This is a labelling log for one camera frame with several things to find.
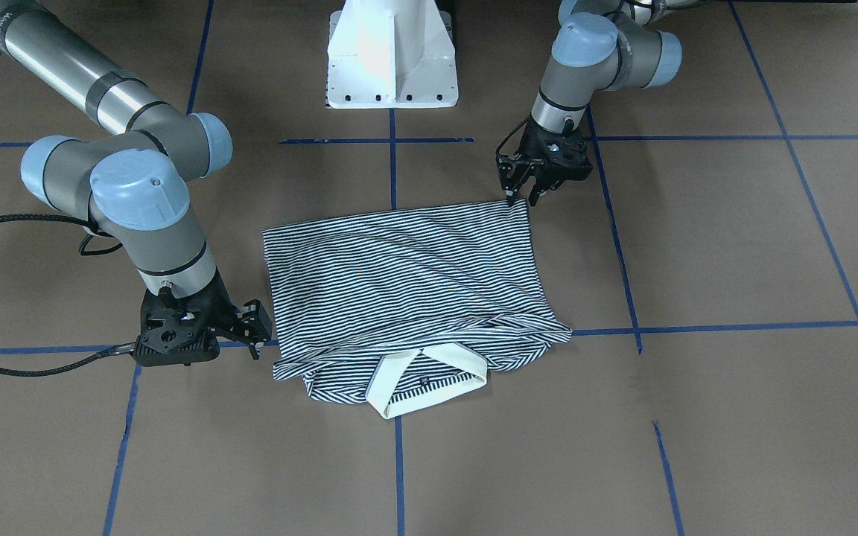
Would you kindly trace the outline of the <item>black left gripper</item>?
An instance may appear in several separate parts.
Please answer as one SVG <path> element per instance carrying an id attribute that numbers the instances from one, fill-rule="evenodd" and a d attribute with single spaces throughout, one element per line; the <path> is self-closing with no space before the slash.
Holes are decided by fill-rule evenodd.
<path id="1" fill-rule="evenodd" d="M 574 119 L 565 116 L 562 131 L 555 133 L 528 116 L 515 156 L 497 154 L 498 180 L 507 205 L 514 205 L 520 198 L 520 190 L 528 179 L 533 181 L 528 196 L 531 207 L 537 205 L 549 187 L 587 179 L 594 169 L 587 149 L 587 140 Z"/>

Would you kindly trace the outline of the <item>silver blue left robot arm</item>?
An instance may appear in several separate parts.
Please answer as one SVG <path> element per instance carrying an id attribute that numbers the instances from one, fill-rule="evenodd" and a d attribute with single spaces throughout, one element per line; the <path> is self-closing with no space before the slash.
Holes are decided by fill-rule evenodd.
<path id="1" fill-rule="evenodd" d="M 667 1 L 565 1 L 559 32 L 531 111 L 515 131 L 510 155 L 496 150 L 501 189 L 509 204 L 531 183 L 528 203 L 592 173 L 581 130 L 596 92 L 661 87 L 680 71 L 680 40 L 648 25 L 670 9 Z"/>

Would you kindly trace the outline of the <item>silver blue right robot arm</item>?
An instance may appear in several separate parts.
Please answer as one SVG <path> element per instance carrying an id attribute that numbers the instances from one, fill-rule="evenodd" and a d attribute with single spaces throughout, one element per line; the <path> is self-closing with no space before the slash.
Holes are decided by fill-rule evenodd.
<path id="1" fill-rule="evenodd" d="M 22 157 L 24 186 L 52 214 L 11 221 L 57 221 L 113 237 L 146 291 L 135 342 L 85 357 L 130 355 L 144 367 L 210 362 L 219 339 L 244 344 L 254 360 L 271 339 L 260 301 L 232 303 L 191 206 L 188 181 L 229 164 L 226 125 L 211 113 L 181 113 L 82 40 L 37 1 L 0 1 L 0 52 L 51 86 L 108 136 L 52 135 Z"/>

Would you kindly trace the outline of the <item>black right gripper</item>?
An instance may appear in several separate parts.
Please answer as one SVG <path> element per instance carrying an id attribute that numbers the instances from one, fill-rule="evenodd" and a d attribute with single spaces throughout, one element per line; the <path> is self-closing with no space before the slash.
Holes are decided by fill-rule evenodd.
<path id="1" fill-rule="evenodd" d="M 250 356 L 260 360 L 261 349 L 272 336 L 271 319 L 258 299 L 234 306 L 219 272 L 193 295 L 177 298 L 167 289 L 163 294 L 147 290 L 141 302 L 141 330 L 133 350 L 140 366 L 208 362 L 219 356 L 219 336 L 248 338 Z"/>

